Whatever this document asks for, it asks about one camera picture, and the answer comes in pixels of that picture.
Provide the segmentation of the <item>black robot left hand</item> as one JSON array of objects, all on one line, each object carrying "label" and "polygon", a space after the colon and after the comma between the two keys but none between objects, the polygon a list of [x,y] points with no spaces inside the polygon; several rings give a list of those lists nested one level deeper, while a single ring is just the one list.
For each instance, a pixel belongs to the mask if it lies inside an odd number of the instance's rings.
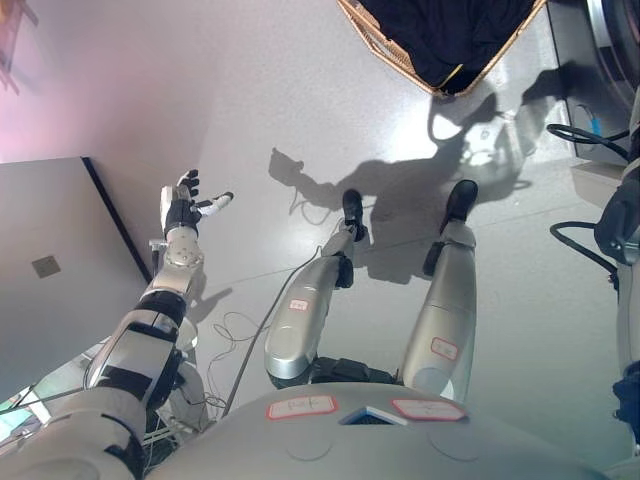
[{"label": "black robot left hand", "polygon": [[199,222],[226,208],[235,195],[224,192],[218,196],[198,200],[199,171],[191,169],[180,176],[176,184],[163,186],[160,193],[160,220],[164,236],[179,227],[198,232]]}]

